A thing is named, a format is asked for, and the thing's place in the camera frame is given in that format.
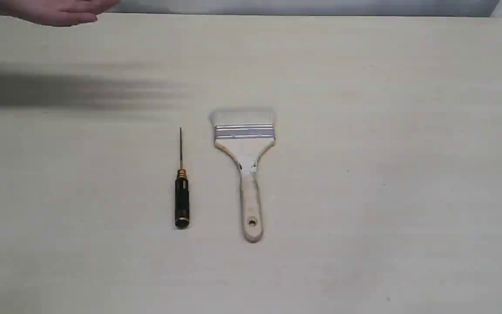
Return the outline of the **person's bare hand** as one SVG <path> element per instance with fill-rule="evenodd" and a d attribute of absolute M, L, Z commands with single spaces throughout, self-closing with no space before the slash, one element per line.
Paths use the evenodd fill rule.
<path fill-rule="evenodd" d="M 52 27 L 94 23 L 119 0 L 0 0 L 0 16 Z"/>

